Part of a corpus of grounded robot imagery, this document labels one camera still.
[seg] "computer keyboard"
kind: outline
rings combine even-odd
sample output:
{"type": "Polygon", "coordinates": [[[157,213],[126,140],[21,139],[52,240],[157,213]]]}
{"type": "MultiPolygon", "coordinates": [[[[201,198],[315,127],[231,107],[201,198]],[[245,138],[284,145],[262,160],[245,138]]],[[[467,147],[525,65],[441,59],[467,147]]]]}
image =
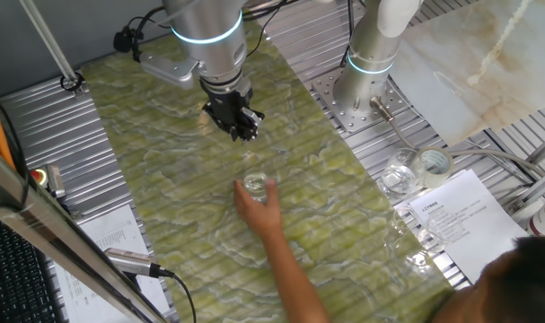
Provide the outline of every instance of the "computer keyboard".
{"type": "Polygon", "coordinates": [[[58,322],[39,252],[0,222],[0,322],[58,322]]]}

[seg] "corrugated metal surface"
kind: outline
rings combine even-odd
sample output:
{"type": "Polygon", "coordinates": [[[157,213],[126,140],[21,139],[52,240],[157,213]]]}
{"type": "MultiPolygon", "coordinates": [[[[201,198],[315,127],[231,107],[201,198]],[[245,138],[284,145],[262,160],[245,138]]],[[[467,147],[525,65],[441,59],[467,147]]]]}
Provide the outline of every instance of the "corrugated metal surface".
{"type": "MultiPolygon", "coordinates": [[[[426,21],[468,3],[465,0],[426,0],[410,24],[426,21]]],[[[364,8],[356,2],[356,21],[363,12],[364,8]]],[[[314,77],[338,67],[346,48],[346,1],[318,4],[303,0],[291,4],[279,12],[266,32],[298,77],[311,89],[310,81],[314,77]]],[[[311,92],[311,95],[317,99],[315,93],[311,92]]],[[[52,80],[6,96],[2,98],[2,103],[9,109],[18,128],[29,165],[36,167],[55,163],[60,166],[68,193],[66,203],[83,213],[83,221],[129,204],[133,207],[141,231],[145,232],[90,93],[76,98],[72,93],[63,91],[58,80],[52,80]]],[[[351,135],[336,124],[326,107],[321,108],[368,173],[378,178],[391,152],[402,147],[393,131],[385,123],[377,122],[351,135]]],[[[397,108],[398,124],[412,143],[418,146],[445,146],[434,129],[407,105],[397,108]]],[[[503,137],[500,143],[524,156],[529,149],[534,149],[527,147],[529,144],[533,146],[545,139],[545,110],[498,135],[503,137]]],[[[454,149],[472,148],[475,144],[498,149],[494,139],[500,140],[489,132],[482,132],[473,136],[471,142],[461,143],[454,149]]],[[[456,166],[457,170],[474,170],[500,203],[525,190],[523,183],[506,170],[514,165],[503,168],[500,161],[475,155],[457,158],[456,166]]],[[[152,252],[150,243],[145,240],[152,252]]],[[[435,262],[456,288],[469,284],[445,253],[436,255],[435,262]]]]}
{"type": "MultiPolygon", "coordinates": [[[[29,167],[50,163],[60,167],[67,193],[65,204],[71,210],[83,213],[80,223],[132,204],[109,138],[88,92],[75,97],[64,91],[56,79],[5,96],[0,101],[17,128],[29,167]]],[[[132,209],[148,251],[153,254],[133,205],[132,209]]],[[[50,261],[48,268],[57,302],[67,319],[54,264],[50,261]]],[[[161,284],[171,306],[169,314],[172,314],[175,310],[171,296],[164,280],[161,284]]]]}

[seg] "white marble surface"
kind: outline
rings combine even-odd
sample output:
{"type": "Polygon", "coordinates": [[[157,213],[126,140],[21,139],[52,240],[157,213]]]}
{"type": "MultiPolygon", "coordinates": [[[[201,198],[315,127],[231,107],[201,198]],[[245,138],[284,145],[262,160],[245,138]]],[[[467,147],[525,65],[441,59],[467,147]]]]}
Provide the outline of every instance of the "white marble surface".
{"type": "Polygon", "coordinates": [[[449,145],[545,107],[545,0],[484,0],[403,37],[391,76],[449,145]]]}

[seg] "green patterned mat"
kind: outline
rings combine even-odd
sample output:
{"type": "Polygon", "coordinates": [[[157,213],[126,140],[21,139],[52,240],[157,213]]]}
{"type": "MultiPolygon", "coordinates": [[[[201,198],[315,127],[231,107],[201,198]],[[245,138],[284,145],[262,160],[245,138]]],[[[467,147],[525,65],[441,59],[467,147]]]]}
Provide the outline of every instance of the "green patterned mat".
{"type": "MultiPolygon", "coordinates": [[[[247,24],[249,48],[259,26],[247,24]]],[[[172,60],[177,40],[142,46],[172,60]]],[[[251,106],[266,114],[241,145],[183,91],[130,55],[83,68],[120,168],[163,266],[188,285],[199,322],[286,320],[266,255],[233,207],[247,170],[276,178],[286,237],[334,322],[423,322],[452,292],[277,49],[263,42],[245,63],[251,106]]],[[[188,301],[169,282],[183,322],[188,301]]]]}

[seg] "paper document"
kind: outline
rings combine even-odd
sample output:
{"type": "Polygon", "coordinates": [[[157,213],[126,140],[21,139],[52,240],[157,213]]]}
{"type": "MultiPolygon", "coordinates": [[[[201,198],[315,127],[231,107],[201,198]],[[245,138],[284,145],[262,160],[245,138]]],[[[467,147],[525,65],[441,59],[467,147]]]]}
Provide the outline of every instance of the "paper document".
{"type": "MultiPolygon", "coordinates": [[[[117,248],[148,254],[145,241],[129,205],[81,225],[81,228],[102,249],[117,248]]],[[[86,287],[65,269],[55,264],[57,279],[71,323],[130,322],[124,314],[86,287]]],[[[161,312],[168,311],[168,302],[158,279],[137,276],[146,298],[161,312]]]]}
{"type": "Polygon", "coordinates": [[[463,235],[445,247],[445,252],[476,283],[481,270],[514,248],[514,239],[529,236],[504,211],[472,170],[410,203],[421,223],[440,208],[463,223],[463,235]]]}

